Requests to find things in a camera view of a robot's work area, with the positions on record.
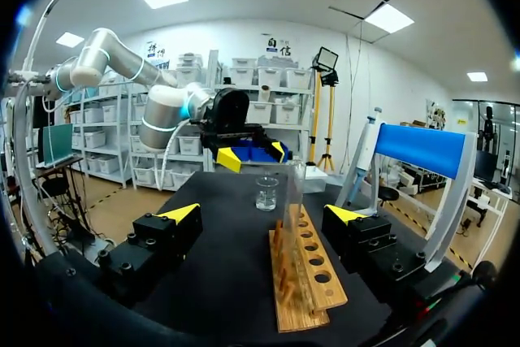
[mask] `yellow tripod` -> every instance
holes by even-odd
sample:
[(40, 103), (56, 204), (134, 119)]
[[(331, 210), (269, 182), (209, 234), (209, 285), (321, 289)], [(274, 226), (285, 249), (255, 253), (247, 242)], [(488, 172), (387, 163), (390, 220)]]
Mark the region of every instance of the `yellow tripod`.
[(318, 131), (318, 115), (319, 115), (319, 93), (322, 89), (322, 73), (316, 72), (316, 87), (314, 91), (314, 118), (312, 122), (312, 133), (310, 134), (310, 152), (307, 166), (315, 166), (314, 153), (316, 151), (316, 132)]
[(334, 171), (334, 163), (332, 162), (331, 156), (331, 140), (332, 140), (332, 122), (334, 121), (334, 85), (329, 85), (330, 93), (329, 93), (329, 107), (328, 107), (328, 130), (327, 137), (325, 137), (325, 141), (327, 142), (327, 148), (325, 149), (325, 153), (322, 154), (322, 158), (318, 162), (318, 167), (325, 163), (323, 169), (327, 170), (327, 165), (330, 164), (331, 169)]

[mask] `white storage bin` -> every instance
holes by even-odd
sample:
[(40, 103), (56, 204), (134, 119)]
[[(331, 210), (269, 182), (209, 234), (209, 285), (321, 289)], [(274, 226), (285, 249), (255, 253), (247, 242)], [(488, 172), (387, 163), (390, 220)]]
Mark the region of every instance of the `white storage bin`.
[(199, 81), (201, 77), (201, 68), (199, 67), (178, 67), (177, 82), (180, 87), (185, 87), (194, 81)]
[(81, 142), (81, 133), (80, 132), (73, 132), (72, 134), (72, 146), (75, 146), (77, 148), (83, 147), (83, 142)]
[(272, 103), (249, 102), (246, 122), (249, 124), (268, 124), (271, 119)]
[(310, 71), (286, 69), (287, 87), (290, 89), (309, 89)]
[(139, 163), (133, 170), (137, 183), (152, 185), (155, 183), (154, 169), (151, 163)]
[(231, 82), (234, 85), (251, 85), (253, 83), (254, 68), (234, 67), (229, 68)]
[(146, 154), (148, 150), (142, 145), (139, 136), (130, 136), (130, 146), (134, 154)]
[(117, 156), (101, 156), (97, 162), (99, 163), (99, 171), (103, 174), (111, 174), (119, 169)]
[(199, 136), (179, 136), (180, 154), (198, 156), (202, 152), (201, 138)]
[(99, 172), (99, 161), (97, 156), (87, 158), (87, 166), (91, 172)]
[(141, 121), (145, 116), (145, 105), (135, 105), (133, 107), (133, 120)]
[(95, 124), (96, 122), (103, 122), (102, 109), (84, 109), (83, 112), (85, 124)]
[(89, 165), (86, 160), (80, 161), (80, 169), (81, 169), (81, 172), (87, 172), (87, 170), (89, 169)]
[(258, 67), (258, 85), (279, 87), (282, 79), (282, 68)]
[(97, 89), (99, 90), (99, 97), (108, 97), (111, 94), (111, 87), (109, 85), (102, 85)]
[(305, 182), (303, 193), (322, 193), (327, 186), (328, 175), (317, 167), (307, 167), (305, 169)]
[[(158, 166), (159, 166), (159, 169), (158, 169), (158, 179), (161, 180), (161, 167), (163, 166), (163, 161), (162, 160), (160, 160), (158, 162)], [(176, 167), (176, 165), (174, 163), (167, 163), (166, 170), (164, 172), (164, 181), (162, 182), (162, 187), (163, 188), (165, 188), (165, 187), (170, 187), (170, 188), (174, 187), (172, 173), (175, 170), (175, 167)]]
[(80, 111), (71, 111), (69, 113), (71, 117), (71, 124), (81, 124), (81, 112)]
[(116, 106), (104, 106), (103, 107), (103, 121), (104, 122), (115, 122), (117, 120), (117, 107)]
[(300, 107), (294, 105), (276, 105), (276, 123), (298, 125)]
[(112, 85), (114, 83), (123, 83), (124, 77), (115, 71), (108, 71), (103, 75), (100, 85)]
[(202, 67), (202, 56), (200, 54), (185, 53), (179, 56), (182, 67)]
[(257, 59), (232, 59), (233, 60), (233, 67), (238, 68), (256, 68), (257, 66)]
[(179, 147), (179, 138), (176, 137), (175, 140), (170, 145), (170, 150), (168, 150), (168, 156), (171, 156), (173, 154), (179, 154), (180, 147)]
[(98, 132), (85, 132), (84, 143), (87, 148), (97, 148), (106, 144), (106, 135), (102, 130)]
[(173, 179), (173, 186), (175, 189), (179, 189), (184, 183), (188, 181), (189, 178), (193, 175), (193, 172), (190, 174), (182, 174), (179, 172), (172, 172), (171, 178)]

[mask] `wall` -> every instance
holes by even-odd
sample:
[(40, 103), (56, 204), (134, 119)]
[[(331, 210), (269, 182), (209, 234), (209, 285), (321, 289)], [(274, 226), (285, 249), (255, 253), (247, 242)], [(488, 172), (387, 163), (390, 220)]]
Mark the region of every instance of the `wall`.
[(452, 102), (452, 110), (448, 120), (450, 132), (466, 133), (479, 130), (479, 108), (476, 102)]
[[(123, 42), (144, 54), (145, 43), (156, 41), (166, 50), (166, 56), (171, 59), (171, 67), (175, 67), (179, 54), (199, 53), (207, 61), (209, 51), (213, 49), (219, 50), (219, 61), (230, 66), (233, 57), (257, 58), (266, 54), (268, 37), (265, 34), (289, 41), (292, 59), (298, 61), (303, 68), (311, 65), (312, 58), (321, 46), (340, 56), (336, 64), (340, 83), (336, 86), (331, 144), (336, 172), (339, 172), (344, 161), (347, 144), (350, 69), (352, 79), (355, 75), (352, 126), (348, 139), (350, 158), (358, 144), (366, 117), (373, 112), (375, 106), (383, 109), (383, 118), (391, 124), (414, 119), (425, 120), (427, 98), (446, 109), (451, 107), (450, 96), (444, 88), (406, 61), (364, 42), (360, 46), (359, 40), (354, 38), (349, 39), (349, 61), (344, 34), (302, 24), (271, 20), (213, 21), (160, 28), (126, 37)], [(328, 87), (322, 90), (320, 102), (316, 161), (325, 151), (323, 138), (327, 135)]]

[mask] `floor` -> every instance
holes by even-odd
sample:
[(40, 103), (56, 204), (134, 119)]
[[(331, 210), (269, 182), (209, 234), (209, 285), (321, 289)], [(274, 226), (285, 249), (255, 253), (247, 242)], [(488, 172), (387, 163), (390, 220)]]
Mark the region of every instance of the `floor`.
[[(92, 177), (82, 180), (80, 174), (75, 173), (74, 175), (81, 193), (83, 194), (85, 190), (88, 216), (94, 230), (105, 234), (116, 243), (124, 241), (126, 235), (132, 231), (132, 221), (134, 219), (146, 212), (157, 211), (172, 195), (168, 191), (159, 192), (147, 188), (138, 188), (136, 191), (131, 185), (126, 189), (121, 189), (120, 184), (114, 182)], [(441, 195), (442, 189), (419, 194), (416, 198), (430, 207), (436, 208)], [(420, 236), (424, 236), (424, 231), (407, 218), (404, 213), (412, 217), (423, 227), (428, 228), (430, 226), (427, 215), (404, 199), (395, 201), (393, 207), (387, 204), (384, 208), (393, 213), (404, 225)], [(519, 215), (520, 206), (510, 202), (496, 238), (484, 258), (492, 261), (498, 268), (504, 262), (514, 233), (518, 228)], [(479, 219), (476, 211), (466, 208), (463, 219), (465, 218), (473, 221), (466, 232), (467, 237), (455, 235), (451, 248), (471, 266), (474, 266), (479, 251), (492, 229), (495, 215), (488, 213), (481, 228), (476, 226)], [(450, 252), (448, 252), (448, 257), (461, 269), (469, 270), (464, 262)]]
[[(415, 196), (415, 198), (425, 205), (437, 209), (442, 192), (443, 189), (432, 190), (426, 193), (418, 194)], [(428, 219), (428, 215), (425, 212), (419, 210), (415, 205), (410, 204), (410, 202), (402, 198), (393, 202), (393, 204), (426, 229), (430, 227), (431, 217)], [(407, 218), (404, 213), (397, 211), (390, 205), (385, 205), (384, 208), (385, 210), (393, 213), (403, 224), (408, 226), (418, 235), (425, 236), (425, 232), (416, 223)], [(504, 218), (502, 219), (502, 223), (498, 232), (496, 233), (495, 240), (492, 242), (483, 260), (489, 260), (493, 262), (493, 264), (495, 264), (495, 266), (500, 269), (503, 262), (505, 261), (509, 247), (513, 242), (514, 234), (517, 231), (518, 222), (520, 221), (519, 216), (520, 205), (515, 202), (509, 202)], [(479, 256), (479, 252), (489, 237), (496, 218), (493, 213), (488, 212), (485, 220), (482, 222), (482, 227), (478, 228), (477, 222), (479, 221), (479, 217), (480, 215), (475, 210), (466, 208), (461, 220), (463, 221), (465, 219), (470, 219), (470, 228), (464, 235), (460, 234), (462, 233), (462, 230), (459, 228), (457, 230), (458, 234), (455, 235), (450, 245), (451, 249), (459, 254), (471, 266), (475, 265), (475, 261)], [(469, 270), (469, 267), (451, 252), (448, 252), (448, 258), (459, 268), (466, 271)]]

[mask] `black stool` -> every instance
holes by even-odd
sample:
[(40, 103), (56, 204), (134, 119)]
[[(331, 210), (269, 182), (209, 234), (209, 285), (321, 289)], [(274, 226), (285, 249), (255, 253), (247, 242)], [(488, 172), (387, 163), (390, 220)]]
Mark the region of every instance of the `black stool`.
[(396, 201), (399, 199), (399, 192), (391, 187), (379, 186), (377, 196), (381, 199), (381, 207), (386, 201)]

